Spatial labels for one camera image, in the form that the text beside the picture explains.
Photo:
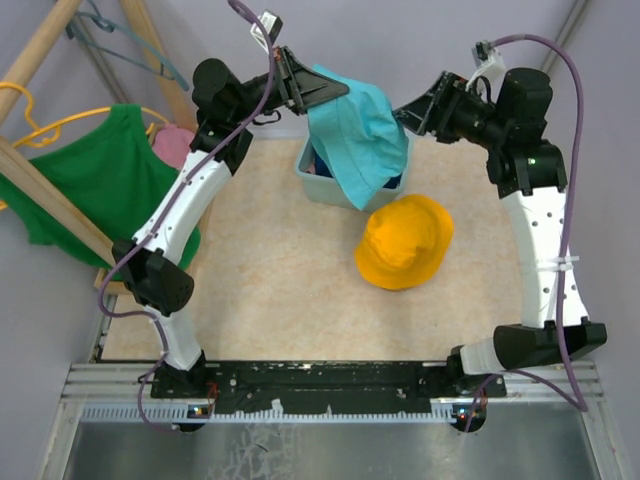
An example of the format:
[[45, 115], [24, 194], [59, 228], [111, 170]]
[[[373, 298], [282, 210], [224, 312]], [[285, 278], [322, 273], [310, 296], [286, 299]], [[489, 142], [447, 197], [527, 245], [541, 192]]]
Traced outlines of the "turquoise bucket hat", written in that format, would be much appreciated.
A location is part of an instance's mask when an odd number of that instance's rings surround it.
[[364, 209], [389, 180], [401, 176], [409, 140], [379, 87], [316, 64], [313, 71], [343, 83], [349, 92], [309, 110], [311, 144], [349, 202]]

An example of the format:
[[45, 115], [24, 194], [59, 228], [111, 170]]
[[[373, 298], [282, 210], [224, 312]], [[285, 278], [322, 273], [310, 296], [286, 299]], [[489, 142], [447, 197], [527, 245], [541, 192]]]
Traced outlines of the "dark blue bucket hat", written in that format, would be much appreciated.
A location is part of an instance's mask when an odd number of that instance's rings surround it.
[[[312, 151], [312, 161], [311, 164], [314, 163], [316, 166], [316, 171], [317, 171], [317, 176], [322, 176], [322, 177], [326, 177], [326, 178], [332, 178], [333, 174], [331, 173], [328, 165], [326, 164], [326, 162], [319, 156], [319, 154], [313, 150]], [[402, 180], [402, 176], [398, 175], [396, 177], [390, 178], [386, 184], [384, 185], [384, 187], [386, 189], [396, 189], [399, 185], [400, 185], [400, 181]]]

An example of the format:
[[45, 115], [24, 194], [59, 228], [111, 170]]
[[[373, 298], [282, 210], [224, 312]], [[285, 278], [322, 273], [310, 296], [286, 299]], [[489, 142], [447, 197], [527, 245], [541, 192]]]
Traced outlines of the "light teal plastic bin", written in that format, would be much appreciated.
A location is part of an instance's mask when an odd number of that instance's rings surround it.
[[[332, 178], [306, 173], [313, 150], [326, 162]], [[407, 136], [398, 145], [384, 139], [362, 140], [350, 141], [337, 149], [326, 149], [309, 136], [299, 153], [295, 173], [309, 200], [372, 213], [403, 193], [411, 151], [412, 143]], [[386, 189], [386, 182], [398, 175], [402, 176], [400, 185]]]

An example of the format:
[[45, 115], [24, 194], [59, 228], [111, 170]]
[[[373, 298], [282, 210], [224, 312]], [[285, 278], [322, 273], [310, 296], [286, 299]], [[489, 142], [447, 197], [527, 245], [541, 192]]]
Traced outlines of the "orange bucket hat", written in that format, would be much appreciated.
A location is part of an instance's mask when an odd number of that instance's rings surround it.
[[410, 194], [370, 215], [354, 250], [355, 265], [378, 288], [414, 288], [438, 272], [453, 235], [453, 219], [441, 204]]

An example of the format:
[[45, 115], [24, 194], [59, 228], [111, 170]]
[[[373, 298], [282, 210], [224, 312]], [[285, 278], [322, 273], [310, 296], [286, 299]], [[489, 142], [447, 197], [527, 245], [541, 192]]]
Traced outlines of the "wooden clothes rack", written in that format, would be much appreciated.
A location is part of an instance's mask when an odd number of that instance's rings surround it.
[[[170, 63], [156, 27], [144, 1], [122, 1], [121, 8], [131, 31], [140, 38], [146, 60], [166, 76], [158, 80], [173, 119], [183, 128], [195, 129], [195, 114], [188, 106], [189, 85], [184, 76]], [[51, 52], [65, 27], [79, 9], [78, 1], [58, 1], [26, 43], [2, 78], [9, 86], [1, 90], [1, 120], [14, 109], [22, 90], [26, 88]], [[1, 173], [21, 191], [52, 215], [87, 247], [109, 265], [114, 264], [113, 242], [81, 211], [47, 180], [6, 139], [1, 140]]]

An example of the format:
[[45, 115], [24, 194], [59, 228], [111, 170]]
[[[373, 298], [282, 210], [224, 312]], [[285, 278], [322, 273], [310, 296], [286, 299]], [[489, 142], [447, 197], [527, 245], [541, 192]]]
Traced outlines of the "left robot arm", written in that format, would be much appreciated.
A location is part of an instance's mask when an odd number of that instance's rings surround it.
[[184, 395], [201, 394], [208, 373], [186, 306], [194, 279], [179, 263], [197, 223], [243, 162], [249, 126], [260, 115], [285, 107], [296, 115], [348, 93], [346, 84], [301, 64], [287, 47], [267, 51], [266, 73], [241, 82], [219, 59], [202, 61], [193, 73], [192, 100], [198, 129], [178, 177], [130, 240], [113, 245], [118, 272], [160, 337], [162, 364]]

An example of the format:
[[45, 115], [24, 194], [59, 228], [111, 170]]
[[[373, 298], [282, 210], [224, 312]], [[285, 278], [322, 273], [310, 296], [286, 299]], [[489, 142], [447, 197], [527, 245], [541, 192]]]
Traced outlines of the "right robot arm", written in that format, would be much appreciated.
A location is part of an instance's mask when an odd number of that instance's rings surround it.
[[560, 149], [544, 139], [553, 98], [550, 78], [531, 68], [509, 70], [499, 95], [481, 95], [473, 81], [444, 71], [421, 96], [395, 109], [400, 124], [418, 136], [484, 148], [486, 171], [511, 222], [519, 256], [521, 320], [491, 337], [454, 348], [448, 387], [470, 395], [482, 375], [579, 360], [607, 341], [606, 327], [590, 320], [573, 267], [561, 245], [568, 224], [568, 180]]

